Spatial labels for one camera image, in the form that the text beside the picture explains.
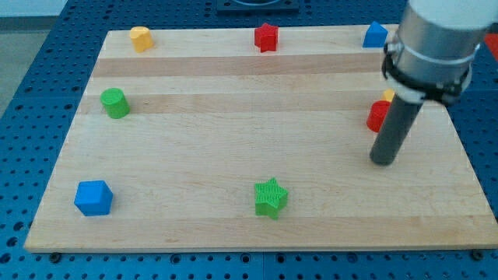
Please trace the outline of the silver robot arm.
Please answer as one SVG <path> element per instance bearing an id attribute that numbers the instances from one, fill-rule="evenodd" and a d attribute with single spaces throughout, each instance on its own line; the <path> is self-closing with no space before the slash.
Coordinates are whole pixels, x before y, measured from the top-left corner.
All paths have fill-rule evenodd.
<path id="1" fill-rule="evenodd" d="M 409 0 L 384 46 L 383 74 L 407 103 L 448 105 L 472 80 L 472 62 L 497 21 L 497 0 Z"/>

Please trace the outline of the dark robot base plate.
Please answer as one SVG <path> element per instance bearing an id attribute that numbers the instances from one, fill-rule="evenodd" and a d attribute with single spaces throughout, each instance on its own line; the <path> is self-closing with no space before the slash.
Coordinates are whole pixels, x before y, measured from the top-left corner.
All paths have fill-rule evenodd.
<path id="1" fill-rule="evenodd" d="M 218 13 L 298 12 L 299 0 L 215 0 Z"/>

